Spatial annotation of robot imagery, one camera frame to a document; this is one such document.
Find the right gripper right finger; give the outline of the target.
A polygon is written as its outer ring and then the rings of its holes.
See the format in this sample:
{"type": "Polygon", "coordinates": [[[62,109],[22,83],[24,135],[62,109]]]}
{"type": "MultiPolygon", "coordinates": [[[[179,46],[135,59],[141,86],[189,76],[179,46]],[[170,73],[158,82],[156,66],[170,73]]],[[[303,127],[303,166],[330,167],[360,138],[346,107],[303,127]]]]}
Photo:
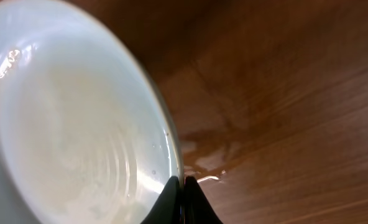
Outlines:
{"type": "Polygon", "coordinates": [[[183,207],[186,224],[223,224],[192,176],[185,178],[183,207]]]}

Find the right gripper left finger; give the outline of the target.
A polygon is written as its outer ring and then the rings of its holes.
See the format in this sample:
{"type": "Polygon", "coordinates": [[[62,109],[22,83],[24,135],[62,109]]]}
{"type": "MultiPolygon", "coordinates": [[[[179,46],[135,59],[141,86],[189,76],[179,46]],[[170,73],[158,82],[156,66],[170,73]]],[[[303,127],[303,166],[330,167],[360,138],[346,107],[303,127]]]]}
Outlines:
{"type": "Polygon", "coordinates": [[[141,224],[180,224],[181,189],[176,176],[169,178],[162,193],[141,224]]]}

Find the white plate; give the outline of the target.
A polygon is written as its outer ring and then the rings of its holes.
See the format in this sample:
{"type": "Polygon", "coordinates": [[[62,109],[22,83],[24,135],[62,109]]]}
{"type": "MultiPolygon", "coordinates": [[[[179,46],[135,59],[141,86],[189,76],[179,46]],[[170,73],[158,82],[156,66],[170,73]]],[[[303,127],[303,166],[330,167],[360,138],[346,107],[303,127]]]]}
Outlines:
{"type": "Polygon", "coordinates": [[[183,181],[148,74],[64,1],[0,1],[0,223],[140,223],[183,181]]]}

